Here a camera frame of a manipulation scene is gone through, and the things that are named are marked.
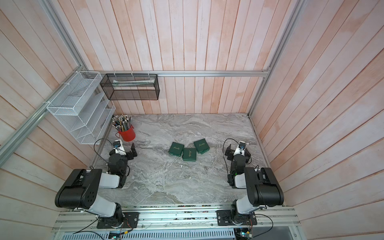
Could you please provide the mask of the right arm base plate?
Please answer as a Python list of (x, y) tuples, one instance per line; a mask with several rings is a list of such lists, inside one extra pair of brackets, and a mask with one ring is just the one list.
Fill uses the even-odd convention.
[(218, 210), (216, 211), (216, 214), (217, 223), (219, 226), (257, 225), (255, 216), (241, 215), (233, 210)]

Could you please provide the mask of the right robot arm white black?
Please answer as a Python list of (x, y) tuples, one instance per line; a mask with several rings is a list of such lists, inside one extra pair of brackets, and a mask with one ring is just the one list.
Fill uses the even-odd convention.
[(235, 189), (247, 190), (247, 195), (232, 203), (230, 221), (235, 225), (246, 223), (258, 209), (281, 206), (284, 193), (271, 168), (249, 167), (251, 153), (246, 143), (240, 141), (233, 150), (223, 150), (224, 159), (231, 162), (228, 168), (228, 184)]

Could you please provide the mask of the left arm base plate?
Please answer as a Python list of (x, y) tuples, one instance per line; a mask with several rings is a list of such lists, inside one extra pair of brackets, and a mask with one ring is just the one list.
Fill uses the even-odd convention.
[(97, 229), (134, 229), (138, 225), (139, 216), (139, 212), (122, 212), (110, 218), (100, 218)]

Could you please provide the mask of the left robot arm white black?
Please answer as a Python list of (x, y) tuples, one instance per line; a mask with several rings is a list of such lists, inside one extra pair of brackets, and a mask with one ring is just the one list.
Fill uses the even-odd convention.
[(99, 189), (121, 189), (130, 174), (128, 161), (138, 156), (135, 145), (126, 152), (122, 141), (113, 142), (114, 151), (107, 161), (108, 171), (101, 169), (75, 169), (64, 182), (55, 197), (58, 208), (84, 210), (99, 217), (102, 223), (119, 228), (125, 215), (119, 203), (106, 200), (98, 194)]

